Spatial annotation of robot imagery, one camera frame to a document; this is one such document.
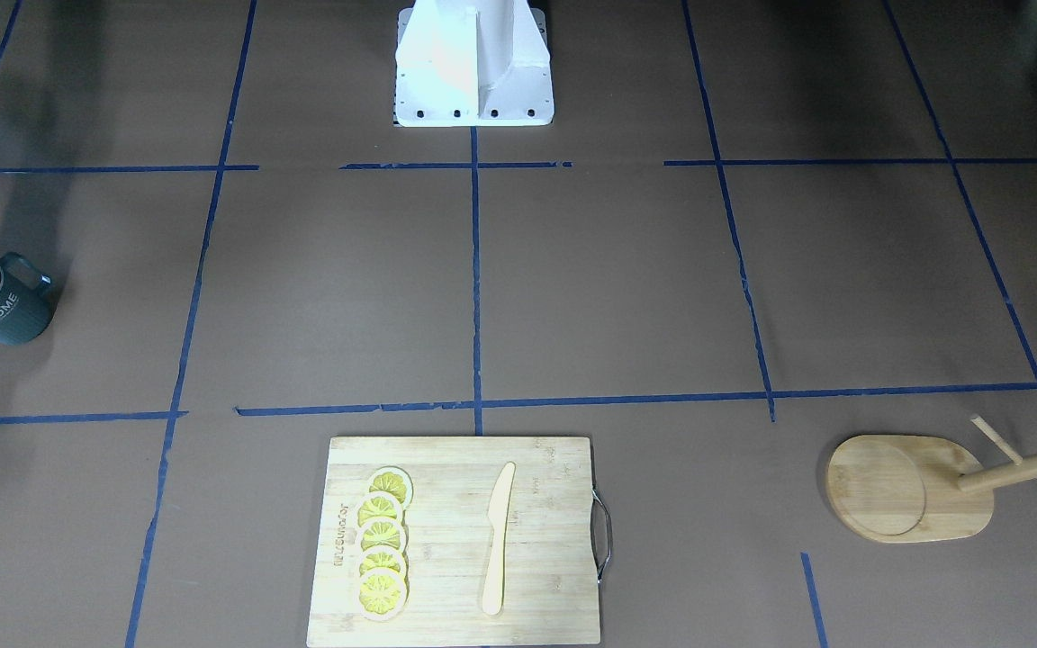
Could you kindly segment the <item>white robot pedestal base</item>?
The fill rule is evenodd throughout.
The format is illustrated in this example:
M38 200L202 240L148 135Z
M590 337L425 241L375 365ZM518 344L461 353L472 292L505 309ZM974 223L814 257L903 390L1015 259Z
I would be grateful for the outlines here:
M555 117L546 15L528 1L416 1L398 15L395 63L398 126L545 126Z

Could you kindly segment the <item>wooden knife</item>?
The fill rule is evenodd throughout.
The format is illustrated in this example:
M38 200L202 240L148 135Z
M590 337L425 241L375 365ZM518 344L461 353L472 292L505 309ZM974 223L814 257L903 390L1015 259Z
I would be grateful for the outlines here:
M511 492L513 491L516 464L503 464L491 492L487 504L487 522L491 522L491 552L482 586L479 608L487 616L500 614L505 602L506 534Z

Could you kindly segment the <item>wooden cup storage rack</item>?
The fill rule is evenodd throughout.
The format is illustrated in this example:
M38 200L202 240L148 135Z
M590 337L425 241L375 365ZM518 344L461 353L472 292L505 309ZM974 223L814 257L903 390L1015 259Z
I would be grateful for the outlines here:
M997 489L1037 481L1037 453L1021 455L982 416L971 423L1007 456L985 468L966 447L941 436L864 434L826 459L825 496L856 535L878 543L972 537L990 524Z

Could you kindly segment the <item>dark teal HOME mug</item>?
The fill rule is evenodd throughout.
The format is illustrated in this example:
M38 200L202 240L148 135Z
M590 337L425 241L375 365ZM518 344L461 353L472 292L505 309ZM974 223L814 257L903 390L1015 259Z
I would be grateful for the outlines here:
M0 257L0 344L17 346L41 335L52 320L52 278L28 258Z

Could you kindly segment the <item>bamboo cutting board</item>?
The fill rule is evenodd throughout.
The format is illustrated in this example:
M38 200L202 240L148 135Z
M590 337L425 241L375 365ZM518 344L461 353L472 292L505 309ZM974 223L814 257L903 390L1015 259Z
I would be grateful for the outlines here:
M505 598L479 607L487 504L514 461ZM599 644L600 572L590 440L584 436L337 436L329 444L309 647ZM398 616L361 614L377 567L407 577Z

